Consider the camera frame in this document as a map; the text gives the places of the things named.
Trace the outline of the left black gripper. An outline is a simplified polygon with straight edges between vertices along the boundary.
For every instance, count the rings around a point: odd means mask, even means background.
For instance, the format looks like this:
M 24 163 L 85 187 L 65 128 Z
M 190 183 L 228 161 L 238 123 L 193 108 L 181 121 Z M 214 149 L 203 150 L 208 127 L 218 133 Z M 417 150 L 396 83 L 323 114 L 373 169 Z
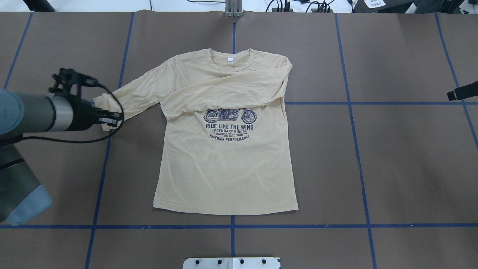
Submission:
M 97 116 L 94 106 L 86 100 L 70 100 L 69 102 L 73 109 L 73 119 L 69 131 L 88 130 L 94 124 L 105 124 L 116 128 L 120 120 L 123 119 L 123 113 L 110 112 L 101 108 L 98 108 Z

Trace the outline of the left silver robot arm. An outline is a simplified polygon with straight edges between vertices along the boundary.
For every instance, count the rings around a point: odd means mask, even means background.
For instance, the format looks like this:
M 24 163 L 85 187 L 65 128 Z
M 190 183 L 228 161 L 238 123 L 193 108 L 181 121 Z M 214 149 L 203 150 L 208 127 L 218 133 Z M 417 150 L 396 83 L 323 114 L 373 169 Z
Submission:
M 70 90 L 33 94 L 1 90 L 1 222 L 17 227 L 51 208 L 54 184 L 80 187 L 89 170 L 99 166 L 94 152 L 109 134 L 95 139 L 72 140 L 51 135 L 77 135 L 95 125 L 118 127 L 124 109 L 96 106 Z

